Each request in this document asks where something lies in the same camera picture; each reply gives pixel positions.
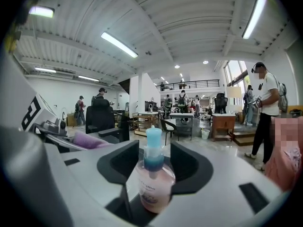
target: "balcony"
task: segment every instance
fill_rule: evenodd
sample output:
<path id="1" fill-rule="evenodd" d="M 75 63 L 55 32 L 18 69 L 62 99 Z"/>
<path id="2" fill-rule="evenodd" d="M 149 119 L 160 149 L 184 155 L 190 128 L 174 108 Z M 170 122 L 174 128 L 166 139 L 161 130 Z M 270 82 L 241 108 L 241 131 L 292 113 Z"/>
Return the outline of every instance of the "balcony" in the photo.
<path id="1" fill-rule="evenodd" d="M 207 88 L 214 88 L 220 87 L 220 80 L 203 80 L 203 81 L 185 81 L 182 83 L 170 83 L 164 84 L 163 91 L 172 91 L 172 90 L 181 90 L 181 89 L 207 89 Z M 161 91 L 160 86 L 156 86 L 158 91 Z"/>

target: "staircase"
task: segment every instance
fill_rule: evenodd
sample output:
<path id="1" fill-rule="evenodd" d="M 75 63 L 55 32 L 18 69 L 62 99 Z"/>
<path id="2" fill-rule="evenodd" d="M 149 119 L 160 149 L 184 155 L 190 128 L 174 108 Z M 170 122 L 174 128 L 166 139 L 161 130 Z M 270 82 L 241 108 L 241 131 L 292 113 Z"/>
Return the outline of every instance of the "staircase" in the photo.
<path id="1" fill-rule="evenodd" d="M 238 146 L 250 146 L 254 142 L 256 133 L 256 128 L 247 128 L 245 129 L 245 126 L 241 127 L 240 129 L 235 128 L 233 133 L 233 141 Z"/>
<path id="2" fill-rule="evenodd" d="M 125 81 L 119 82 L 120 86 L 129 94 L 129 85 L 130 85 L 131 80 L 127 79 Z"/>

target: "fluorescent light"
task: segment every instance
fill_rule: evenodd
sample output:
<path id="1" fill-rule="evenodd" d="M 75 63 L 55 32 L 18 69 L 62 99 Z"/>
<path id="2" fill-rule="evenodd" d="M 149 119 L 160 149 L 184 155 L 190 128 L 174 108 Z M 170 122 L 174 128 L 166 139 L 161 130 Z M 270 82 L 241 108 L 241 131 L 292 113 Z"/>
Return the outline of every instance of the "fluorescent light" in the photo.
<path id="1" fill-rule="evenodd" d="M 266 0 L 256 0 L 255 6 L 254 6 L 254 9 L 252 12 L 252 16 L 250 17 L 248 25 L 245 28 L 244 33 L 243 33 L 243 36 L 242 36 L 243 39 L 247 40 L 250 37 L 252 31 L 254 30 L 254 28 L 257 25 L 257 22 L 261 16 L 265 3 L 266 3 Z"/>
<path id="2" fill-rule="evenodd" d="M 86 80 L 91 80 L 91 81 L 99 81 L 98 79 L 93 79 L 93 78 L 88 78 L 84 76 L 78 76 L 78 78 L 86 79 Z"/>
<path id="3" fill-rule="evenodd" d="M 120 48 L 121 50 L 123 50 L 124 52 L 129 54 L 131 57 L 133 57 L 133 58 L 138 57 L 138 54 L 136 52 L 134 52 L 132 49 L 128 48 L 125 44 L 118 41 L 116 38 L 109 35 L 108 33 L 104 32 L 101 35 L 101 38 L 103 38 L 103 39 L 107 40 L 108 42 L 112 43 L 113 45 L 117 46 L 118 48 Z"/>
<path id="4" fill-rule="evenodd" d="M 40 7 L 40 6 L 32 7 L 29 11 L 29 14 L 40 15 L 44 17 L 53 17 L 53 13 L 54 13 L 54 9 Z"/>
<path id="5" fill-rule="evenodd" d="M 36 69 L 36 70 L 40 70 L 40 71 L 46 71 L 46 72 L 56 73 L 55 70 L 47 69 L 47 68 L 35 67 L 35 69 Z"/>

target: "soap dispenser bottle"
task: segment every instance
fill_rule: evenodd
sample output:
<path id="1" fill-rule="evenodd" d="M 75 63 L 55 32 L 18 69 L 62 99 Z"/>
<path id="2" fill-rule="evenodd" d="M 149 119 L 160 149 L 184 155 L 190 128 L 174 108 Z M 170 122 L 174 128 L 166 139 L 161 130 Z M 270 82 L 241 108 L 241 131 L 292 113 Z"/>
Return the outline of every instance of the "soap dispenser bottle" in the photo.
<path id="1" fill-rule="evenodd" d="M 141 203 L 153 213 L 160 213 L 168 205 L 171 187 L 176 181 L 171 168 L 164 164 L 161 134 L 162 130 L 154 126 L 146 130 L 144 157 L 136 166 Z"/>

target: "pink object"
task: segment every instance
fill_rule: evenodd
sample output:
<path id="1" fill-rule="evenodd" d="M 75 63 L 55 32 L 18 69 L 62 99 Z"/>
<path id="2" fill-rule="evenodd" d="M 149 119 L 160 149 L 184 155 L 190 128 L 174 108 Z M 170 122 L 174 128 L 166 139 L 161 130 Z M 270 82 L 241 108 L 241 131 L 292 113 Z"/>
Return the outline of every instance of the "pink object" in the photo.
<path id="1" fill-rule="evenodd" d="M 154 173 L 155 178 L 139 161 L 136 170 L 139 174 L 139 195 L 142 205 L 150 212 L 160 213 L 169 203 L 171 187 L 176 177 L 173 171 L 164 164 L 162 169 Z"/>
<path id="2" fill-rule="evenodd" d="M 81 131 L 76 131 L 72 142 L 75 145 L 84 147 L 86 149 L 102 148 L 112 145 L 105 140 L 92 137 L 89 134 L 85 134 Z"/>
<path id="3" fill-rule="evenodd" d="M 294 119 L 273 118 L 275 147 L 265 164 L 265 175 L 282 191 L 293 188 L 302 170 L 303 117 Z"/>

